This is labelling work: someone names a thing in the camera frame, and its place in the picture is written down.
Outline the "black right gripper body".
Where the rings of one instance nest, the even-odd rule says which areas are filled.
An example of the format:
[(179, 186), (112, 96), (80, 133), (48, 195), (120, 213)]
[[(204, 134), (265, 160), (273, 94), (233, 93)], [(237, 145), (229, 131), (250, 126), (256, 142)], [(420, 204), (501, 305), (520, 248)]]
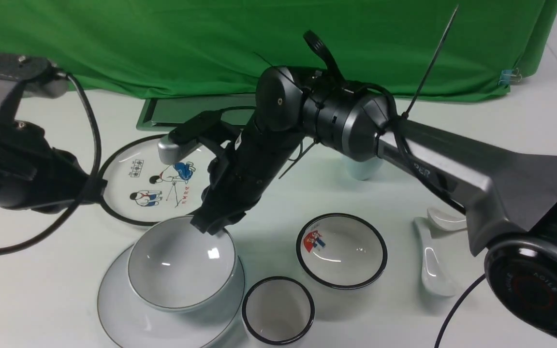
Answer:
[(212, 217), (247, 214), (303, 139), (297, 127), (274, 131), (251, 119), (212, 167), (200, 213)]

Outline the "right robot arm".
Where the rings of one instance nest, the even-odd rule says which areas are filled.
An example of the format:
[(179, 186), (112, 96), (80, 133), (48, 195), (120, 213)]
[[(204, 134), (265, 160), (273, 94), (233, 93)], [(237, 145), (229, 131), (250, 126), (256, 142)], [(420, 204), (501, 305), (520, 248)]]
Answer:
[(326, 68), (265, 70), (249, 123), (208, 168), (192, 225), (215, 234), (238, 223), (303, 137), (356, 161), (378, 157), (466, 216), (471, 253), (487, 249), (477, 282), (486, 280), (518, 319), (557, 338), (557, 156), (413, 122), (381, 86), (347, 81), (318, 35), (303, 37)]

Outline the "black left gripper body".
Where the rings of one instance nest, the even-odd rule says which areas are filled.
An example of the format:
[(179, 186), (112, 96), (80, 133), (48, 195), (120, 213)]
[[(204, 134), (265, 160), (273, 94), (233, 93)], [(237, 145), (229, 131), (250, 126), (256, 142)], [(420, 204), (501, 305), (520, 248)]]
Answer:
[(0, 207), (57, 214), (90, 180), (73, 154), (51, 147), (30, 122), (0, 125)]

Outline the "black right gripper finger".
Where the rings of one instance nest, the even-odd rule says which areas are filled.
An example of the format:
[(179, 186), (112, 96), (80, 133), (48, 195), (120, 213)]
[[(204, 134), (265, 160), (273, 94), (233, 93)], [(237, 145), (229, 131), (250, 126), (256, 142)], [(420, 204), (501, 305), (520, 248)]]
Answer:
[(203, 215), (200, 212), (196, 212), (192, 216), (191, 224), (201, 233), (216, 235), (217, 233), (223, 231), (227, 226), (239, 223), (245, 215), (245, 212), (240, 212), (227, 217), (212, 217), (210, 215)]

